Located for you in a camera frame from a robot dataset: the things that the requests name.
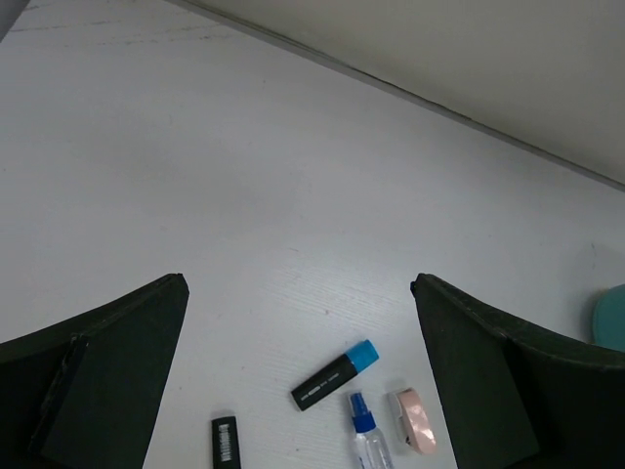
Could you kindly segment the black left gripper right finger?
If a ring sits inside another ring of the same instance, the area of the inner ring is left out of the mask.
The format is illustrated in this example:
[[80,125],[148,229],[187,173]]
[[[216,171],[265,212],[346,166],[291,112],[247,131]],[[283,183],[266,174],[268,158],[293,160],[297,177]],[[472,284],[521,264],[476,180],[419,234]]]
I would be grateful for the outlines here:
[[421,274],[410,290],[460,468],[621,468],[624,355]]

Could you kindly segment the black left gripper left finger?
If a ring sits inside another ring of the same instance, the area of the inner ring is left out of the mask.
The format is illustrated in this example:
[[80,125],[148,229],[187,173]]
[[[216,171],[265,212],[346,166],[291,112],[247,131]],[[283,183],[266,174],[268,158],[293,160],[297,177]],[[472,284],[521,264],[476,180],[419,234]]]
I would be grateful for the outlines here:
[[168,274],[2,343],[2,467],[143,467],[187,305]]

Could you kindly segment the pink eraser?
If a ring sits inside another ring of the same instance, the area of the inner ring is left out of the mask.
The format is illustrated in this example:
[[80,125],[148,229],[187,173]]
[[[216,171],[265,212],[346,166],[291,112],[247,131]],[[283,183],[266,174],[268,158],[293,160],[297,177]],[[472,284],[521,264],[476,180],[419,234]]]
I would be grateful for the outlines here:
[[436,435],[419,394],[404,388],[390,392],[389,400],[399,440],[413,452],[435,453]]

